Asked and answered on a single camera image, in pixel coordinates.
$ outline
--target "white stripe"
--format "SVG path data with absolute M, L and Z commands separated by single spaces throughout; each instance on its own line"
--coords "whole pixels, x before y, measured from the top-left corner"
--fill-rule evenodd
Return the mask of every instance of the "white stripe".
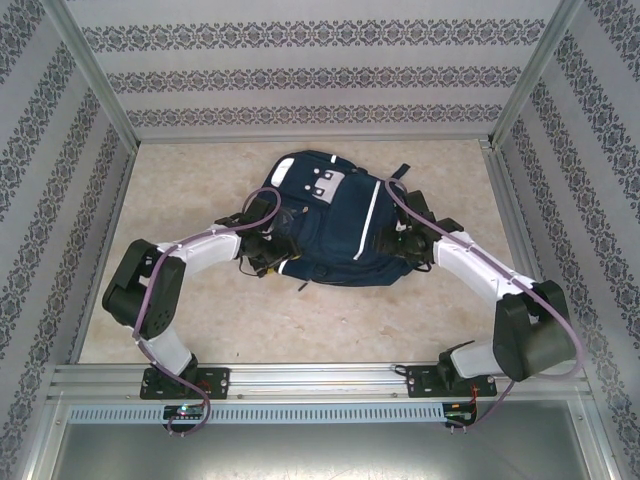
M 280 263 L 280 266 L 278 267 L 278 273 L 280 275 L 282 275 L 282 270 L 284 270 L 284 266 L 285 264 L 288 262 L 289 260 L 284 260 L 282 263 Z
M 490 18 L 550 18 L 558 0 L 492 0 Z M 407 18 L 487 18 L 483 2 L 448 0 L 110 0 L 69 2 L 69 9 L 81 27 L 106 25 L 152 25 L 165 23 L 296 22 L 327 20 L 390 20 Z
M 360 248 L 358 253 L 353 257 L 354 260 L 360 258 L 362 251 L 364 250 L 364 242 L 367 239 L 367 231 L 369 230 L 369 223 L 371 223 L 371 216 L 373 215 L 373 207 L 376 205 L 376 199 L 378 198 L 378 190 L 380 190 L 380 181 L 376 182 L 376 187 L 373 189 L 373 196 L 371 197 L 371 203 L 369 204 L 369 211 L 367 212 L 367 219 L 364 222 L 364 228 L 362 229 L 362 237 L 360 238 Z
M 282 180 L 284 180 L 284 177 L 287 175 L 287 172 L 291 168 L 291 165 L 293 165 L 293 161 L 293 158 L 285 158 L 280 162 L 280 164 L 276 167 L 276 171 L 273 172 L 273 175 L 271 176 L 271 185 L 276 188 L 280 186 Z
M 126 110 L 148 108 L 233 108 L 319 105 L 501 104 L 509 88 L 350 88 L 323 90 L 227 90 L 224 92 L 125 93 L 118 100 Z
M 351 45 L 327 48 L 212 48 L 210 50 L 145 50 L 97 54 L 107 73 L 154 72 L 157 70 L 245 70 L 266 68 L 355 67 L 522 67 L 535 45 Z M 352 92 L 343 90 L 345 95 Z

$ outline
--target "wall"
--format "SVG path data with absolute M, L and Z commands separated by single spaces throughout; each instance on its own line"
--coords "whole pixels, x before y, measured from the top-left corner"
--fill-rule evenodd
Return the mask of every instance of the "wall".
M 488 134 L 558 0 L 77 0 L 143 140 Z
M 0 31 L 4 480 L 28 453 L 50 367 L 74 347 L 132 156 L 40 3 L 0 1 Z
M 560 279 L 614 454 L 640 477 L 640 1 L 585 2 L 503 146 L 538 264 Z

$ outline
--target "beige floor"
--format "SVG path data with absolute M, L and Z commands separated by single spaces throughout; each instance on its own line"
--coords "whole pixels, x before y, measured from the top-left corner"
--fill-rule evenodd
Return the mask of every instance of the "beige floor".
M 273 163 L 313 148 L 336 153 L 421 189 L 438 218 L 452 217 L 496 257 L 511 256 L 475 141 L 143 145 L 102 281 L 100 297 L 129 243 L 184 238 L 239 210 Z M 413 273 L 392 287 L 348 289 L 216 265 L 185 282 L 174 325 L 201 362 L 435 360 L 442 350 L 491 336 L 491 309 L 449 272 Z M 142 363 L 130 333 L 98 303 L 85 363 Z

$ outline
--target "backpack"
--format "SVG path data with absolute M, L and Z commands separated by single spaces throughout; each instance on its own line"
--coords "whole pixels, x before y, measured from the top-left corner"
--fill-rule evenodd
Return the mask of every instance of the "backpack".
M 394 178 L 408 169 L 403 164 Z M 386 286 L 418 266 L 375 250 L 376 233 L 398 223 L 396 205 L 383 180 L 350 161 L 313 150 L 285 155 L 263 186 L 282 197 L 272 232 L 289 236 L 301 251 L 280 263 L 279 274 L 328 285 Z M 270 193 L 259 196 L 274 202 Z

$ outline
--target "black joint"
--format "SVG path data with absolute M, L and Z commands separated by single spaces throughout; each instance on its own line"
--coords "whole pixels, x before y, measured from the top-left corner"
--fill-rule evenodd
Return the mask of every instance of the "black joint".
M 247 257 L 258 277 L 263 277 L 269 269 L 284 260 L 299 257 L 302 252 L 292 237 L 273 234 L 267 240 L 253 232 L 243 237 L 239 254 Z
M 473 340 L 451 347 L 438 356 L 438 365 L 436 366 L 436 369 L 438 371 L 438 376 L 443 381 L 444 386 L 448 391 L 453 390 L 456 385 L 465 381 L 465 379 L 458 375 L 458 371 L 451 360 L 451 354 L 454 350 L 464 347 L 465 345 L 469 345 L 470 343 L 473 343 Z
M 183 380 L 186 380 L 191 384 L 195 384 L 197 376 L 198 376 L 198 359 L 192 353 L 191 360 L 189 360 L 189 363 L 180 374 L 180 378 L 182 378 Z
M 546 281 L 534 284 L 532 289 L 569 321 L 569 309 L 558 284 Z M 496 303 L 493 354 L 512 380 L 525 380 L 574 358 L 575 353 L 562 326 L 524 292 L 505 295 Z
M 462 232 L 464 228 L 455 220 L 445 218 L 436 221 L 436 217 L 421 191 L 410 192 L 405 197 L 405 203 L 413 212 L 425 220 L 438 225 L 445 232 Z M 396 208 L 398 220 L 406 226 L 403 231 L 397 231 L 395 225 L 382 228 L 374 237 L 374 248 L 380 253 L 404 258 L 416 265 L 431 265 L 434 263 L 433 245 L 442 235 L 429 226 L 407 215 L 400 207 Z
M 141 278 L 149 278 L 160 258 L 157 246 L 136 240 L 127 249 L 102 297 L 102 307 L 121 325 L 134 328 L 147 291 Z M 153 293 L 140 329 L 145 340 L 166 330 L 175 315 L 185 263 L 167 257 L 158 271 Z

